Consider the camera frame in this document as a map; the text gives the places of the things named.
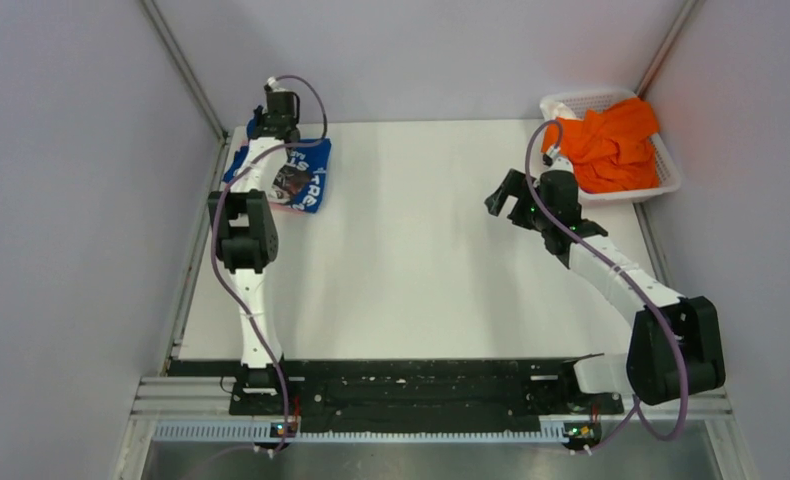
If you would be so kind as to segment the blue t shirt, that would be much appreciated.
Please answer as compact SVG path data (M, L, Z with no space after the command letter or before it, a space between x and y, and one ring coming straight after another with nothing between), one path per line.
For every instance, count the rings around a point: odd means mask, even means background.
M245 133L242 133L241 127L234 131L231 139L233 152L227 155L221 186L232 180L248 156L249 138L253 134L254 124L255 116L247 122ZM316 146L311 146L315 138L304 138L301 142L305 146L292 150L289 159L277 173L268 200L275 206L314 214L324 200L332 143L329 138Z

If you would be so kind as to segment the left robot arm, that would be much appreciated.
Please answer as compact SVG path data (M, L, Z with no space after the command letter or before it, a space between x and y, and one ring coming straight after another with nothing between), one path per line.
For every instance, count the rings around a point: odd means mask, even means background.
M300 139L300 99L285 89L266 89L255 110L253 137L220 191L208 198L211 267L240 314L242 371L234 394L253 396L268 413L290 413L291 386L281 368L282 347L265 300L265 269L277 258L279 238L268 194L289 151Z

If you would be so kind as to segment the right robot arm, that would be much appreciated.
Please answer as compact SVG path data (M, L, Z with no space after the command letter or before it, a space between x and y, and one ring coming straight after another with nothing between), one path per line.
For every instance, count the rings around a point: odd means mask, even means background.
M680 294L624 255L607 230L583 217L571 172L549 169L533 178L511 169L484 204L497 216L508 199L515 201L511 223L538 232L545 250L597 290L631 329L626 352L590 354L563 367L557 397L565 409L583 412L601 393L659 405L725 384L715 305Z

